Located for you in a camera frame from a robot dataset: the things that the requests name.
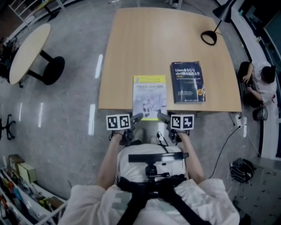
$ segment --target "desk lamp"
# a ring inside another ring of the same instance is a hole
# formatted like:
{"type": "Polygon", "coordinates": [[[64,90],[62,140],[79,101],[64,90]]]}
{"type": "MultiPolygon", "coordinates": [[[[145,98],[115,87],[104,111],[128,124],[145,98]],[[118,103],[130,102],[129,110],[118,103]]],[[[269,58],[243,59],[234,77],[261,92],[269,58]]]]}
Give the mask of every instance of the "desk lamp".
{"type": "MultiPolygon", "coordinates": [[[[216,26],[216,29],[219,27],[220,23],[222,21],[226,22],[226,23],[230,23],[231,22],[231,7],[233,6],[234,2],[236,0],[228,0],[224,5],[219,6],[218,8],[213,10],[213,14],[220,19],[220,22],[218,24],[218,26],[216,26]]],[[[201,34],[201,39],[209,45],[215,45],[216,44],[216,29],[214,31],[212,30],[207,30],[204,31],[201,34]],[[207,35],[209,37],[211,37],[211,39],[214,41],[214,43],[209,43],[206,40],[204,40],[203,36],[207,35]]]]}

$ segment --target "blue book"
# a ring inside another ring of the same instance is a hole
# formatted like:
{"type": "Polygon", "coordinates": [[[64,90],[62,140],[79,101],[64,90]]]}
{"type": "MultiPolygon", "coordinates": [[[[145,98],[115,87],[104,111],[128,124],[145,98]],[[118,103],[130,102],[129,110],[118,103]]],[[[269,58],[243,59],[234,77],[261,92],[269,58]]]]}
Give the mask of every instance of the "blue book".
{"type": "Polygon", "coordinates": [[[206,101],[199,62],[173,62],[171,71],[175,103],[202,103],[206,101]]]}

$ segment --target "glossy floor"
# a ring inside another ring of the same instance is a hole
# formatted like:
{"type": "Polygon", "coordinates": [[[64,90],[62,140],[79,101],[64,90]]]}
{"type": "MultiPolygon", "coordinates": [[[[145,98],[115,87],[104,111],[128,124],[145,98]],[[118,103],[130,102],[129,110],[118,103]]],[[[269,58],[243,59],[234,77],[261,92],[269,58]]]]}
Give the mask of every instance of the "glossy floor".
{"type": "MultiPolygon", "coordinates": [[[[168,7],[164,0],[141,3],[146,7],[168,7]]],[[[217,7],[214,1],[190,0],[189,3],[214,18],[212,10],[217,7]]],[[[65,12],[50,21],[51,33],[44,47],[52,57],[64,57],[65,69],[60,79],[46,86],[27,76],[23,89],[7,82],[0,83],[3,123],[9,113],[17,122],[13,127],[16,139],[8,141],[4,135],[0,141],[1,154],[20,154],[36,169],[38,183],[64,198],[70,194],[68,181],[72,185],[96,181],[110,134],[106,131],[105,116],[119,113],[97,108],[101,84],[97,65],[104,58],[116,9],[134,6],[135,0],[122,0],[116,5],[105,0],[83,0],[66,7],[65,12]]],[[[187,4],[183,4],[182,10],[201,13],[187,4]]],[[[18,36],[19,41],[47,19],[25,29],[18,36]]],[[[222,23],[220,31],[237,69],[242,61],[248,60],[245,50],[231,24],[222,23]]],[[[39,56],[32,70],[41,74],[46,64],[39,56]]],[[[241,123],[244,126],[229,139],[213,176],[224,180],[231,198],[237,184],[231,183],[228,177],[229,162],[238,157],[255,156],[258,149],[259,123],[253,121],[251,114],[252,109],[243,107],[241,123]]],[[[237,123],[235,115],[231,116],[237,123]]],[[[140,123],[138,126],[147,128],[148,136],[155,135],[158,130],[167,135],[162,123],[140,123]]],[[[195,119],[191,140],[207,177],[214,169],[226,138],[235,128],[226,112],[195,119]]]]}

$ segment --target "lamp base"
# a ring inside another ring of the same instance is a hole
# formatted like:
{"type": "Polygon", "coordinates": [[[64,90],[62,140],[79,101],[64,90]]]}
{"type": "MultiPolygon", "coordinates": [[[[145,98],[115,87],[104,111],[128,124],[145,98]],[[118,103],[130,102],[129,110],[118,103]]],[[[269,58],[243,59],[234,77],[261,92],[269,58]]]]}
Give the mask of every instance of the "lamp base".
{"type": "Polygon", "coordinates": [[[204,32],[201,34],[201,39],[202,39],[206,44],[208,44],[208,45],[215,45],[215,44],[216,44],[216,40],[217,40],[216,32],[214,32],[214,31],[212,31],[212,30],[204,31],[204,32]],[[209,43],[209,42],[207,42],[207,41],[203,38],[204,35],[209,36],[209,37],[213,40],[214,43],[209,43]]]}

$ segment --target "book cover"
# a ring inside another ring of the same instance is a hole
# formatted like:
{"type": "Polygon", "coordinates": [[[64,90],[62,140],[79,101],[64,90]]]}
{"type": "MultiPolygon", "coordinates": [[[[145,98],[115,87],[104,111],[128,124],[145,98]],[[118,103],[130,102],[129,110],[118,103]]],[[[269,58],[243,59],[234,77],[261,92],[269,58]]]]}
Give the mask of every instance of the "book cover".
{"type": "Polygon", "coordinates": [[[167,114],[166,77],[133,77],[133,116],[144,115],[142,120],[159,120],[158,112],[167,114]]]}
{"type": "Polygon", "coordinates": [[[175,103],[206,101],[199,62],[173,62],[171,70],[175,103]]]}

